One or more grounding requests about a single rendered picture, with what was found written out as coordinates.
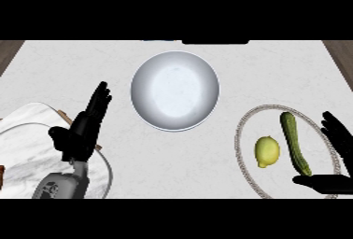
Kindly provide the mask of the white grey bowl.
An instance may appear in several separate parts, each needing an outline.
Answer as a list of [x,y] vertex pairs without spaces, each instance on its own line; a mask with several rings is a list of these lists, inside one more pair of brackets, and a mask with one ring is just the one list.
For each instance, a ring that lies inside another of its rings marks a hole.
[[162,52],[135,71],[131,88],[135,112],[162,131],[184,132],[199,127],[218,107],[219,96],[216,70],[191,52]]

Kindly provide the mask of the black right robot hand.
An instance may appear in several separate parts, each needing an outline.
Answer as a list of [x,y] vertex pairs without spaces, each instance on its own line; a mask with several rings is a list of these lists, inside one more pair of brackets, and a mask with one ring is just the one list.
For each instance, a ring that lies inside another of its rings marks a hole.
[[349,176],[296,176],[293,182],[306,186],[321,194],[353,195],[353,134],[330,111],[323,113],[323,133],[343,158]]

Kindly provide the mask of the white marble wood-edged board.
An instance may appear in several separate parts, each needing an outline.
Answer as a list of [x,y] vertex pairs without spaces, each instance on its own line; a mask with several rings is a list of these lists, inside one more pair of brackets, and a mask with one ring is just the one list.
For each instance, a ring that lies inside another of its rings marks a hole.
[[57,110],[44,103],[30,103],[21,106],[2,120],[0,133],[11,127],[24,123],[42,123],[48,126],[70,128],[72,124],[61,117]]

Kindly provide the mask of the white marble plate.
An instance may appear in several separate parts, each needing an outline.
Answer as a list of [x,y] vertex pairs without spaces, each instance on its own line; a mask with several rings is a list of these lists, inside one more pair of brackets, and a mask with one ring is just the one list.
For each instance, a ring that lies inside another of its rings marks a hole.
[[[24,123],[0,133],[0,165],[5,166],[0,199],[30,199],[49,173],[73,173],[63,162],[63,152],[54,148],[51,126]],[[91,184],[86,199],[104,199],[113,185],[113,168],[103,153],[95,150],[89,159]]]

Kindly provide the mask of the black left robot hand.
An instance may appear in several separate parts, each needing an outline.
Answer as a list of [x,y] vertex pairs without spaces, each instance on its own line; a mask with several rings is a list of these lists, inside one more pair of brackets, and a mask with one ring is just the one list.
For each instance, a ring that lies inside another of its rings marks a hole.
[[94,155],[101,123],[106,118],[110,102],[113,101],[109,83],[103,81],[85,111],[73,121],[72,128],[54,126],[49,129],[54,147],[63,152],[63,161],[86,162]]

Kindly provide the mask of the yellow lemon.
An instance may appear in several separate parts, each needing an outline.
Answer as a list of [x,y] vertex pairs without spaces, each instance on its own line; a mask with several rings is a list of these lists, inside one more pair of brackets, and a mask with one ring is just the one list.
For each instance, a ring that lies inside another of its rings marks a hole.
[[281,156],[281,146],[278,141],[271,137],[265,136],[256,143],[256,159],[259,168],[267,168],[272,165]]

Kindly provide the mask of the green squash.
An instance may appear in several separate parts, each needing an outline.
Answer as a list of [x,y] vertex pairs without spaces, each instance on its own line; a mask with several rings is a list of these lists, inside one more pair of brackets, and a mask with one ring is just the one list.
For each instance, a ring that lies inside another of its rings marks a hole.
[[298,121],[292,112],[281,113],[281,128],[295,168],[302,176],[312,176],[312,170],[308,161],[302,155]]

